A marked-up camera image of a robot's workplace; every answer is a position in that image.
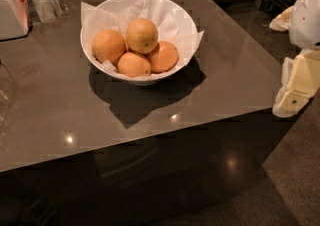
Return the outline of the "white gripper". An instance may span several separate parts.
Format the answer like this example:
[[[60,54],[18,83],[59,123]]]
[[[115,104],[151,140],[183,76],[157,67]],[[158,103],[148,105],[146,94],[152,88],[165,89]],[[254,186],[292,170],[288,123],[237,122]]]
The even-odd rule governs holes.
[[[282,87],[272,112],[287,118],[296,115],[320,88],[320,0],[297,0],[269,28],[289,30],[290,42],[303,49],[294,59],[286,57],[282,65]]]

